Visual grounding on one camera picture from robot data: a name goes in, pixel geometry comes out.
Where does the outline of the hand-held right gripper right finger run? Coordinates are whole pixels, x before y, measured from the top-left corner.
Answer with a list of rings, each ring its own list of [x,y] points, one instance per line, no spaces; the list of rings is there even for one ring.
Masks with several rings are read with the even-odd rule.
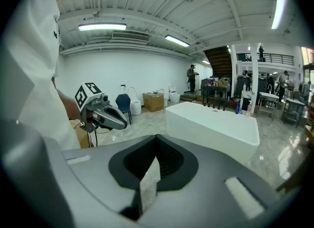
[[[174,161],[157,197],[140,217],[151,228],[280,228],[293,194],[281,197],[230,156],[157,135],[161,155]]]

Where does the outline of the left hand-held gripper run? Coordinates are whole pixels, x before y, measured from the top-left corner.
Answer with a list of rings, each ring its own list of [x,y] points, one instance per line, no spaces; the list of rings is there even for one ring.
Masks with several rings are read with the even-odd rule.
[[[128,123],[124,114],[112,105],[109,105],[108,96],[103,93],[93,82],[82,83],[75,94],[75,101],[79,112],[88,109],[93,112],[92,127],[82,128],[92,133],[99,126],[108,130],[126,129]]]

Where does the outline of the person's left hand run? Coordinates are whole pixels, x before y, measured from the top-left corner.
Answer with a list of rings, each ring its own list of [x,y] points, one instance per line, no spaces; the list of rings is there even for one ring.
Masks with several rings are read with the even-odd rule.
[[[93,112],[85,108],[80,112],[79,119],[81,122],[80,128],[84,128],[85,126],[92,127]]]

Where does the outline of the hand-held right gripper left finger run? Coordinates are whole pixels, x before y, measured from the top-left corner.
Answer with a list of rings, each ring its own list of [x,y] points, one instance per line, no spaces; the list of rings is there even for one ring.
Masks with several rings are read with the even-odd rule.
[[[139,191],[121,187],[109,171],[113,155],[150,139],[152,136],[144,136],[112,145],[65,151],[54,139],[46,139],[49,162],[71,214],[71,227],[153,227],[149,222],[127,216],[135,209],[133,199],[139,196]]]

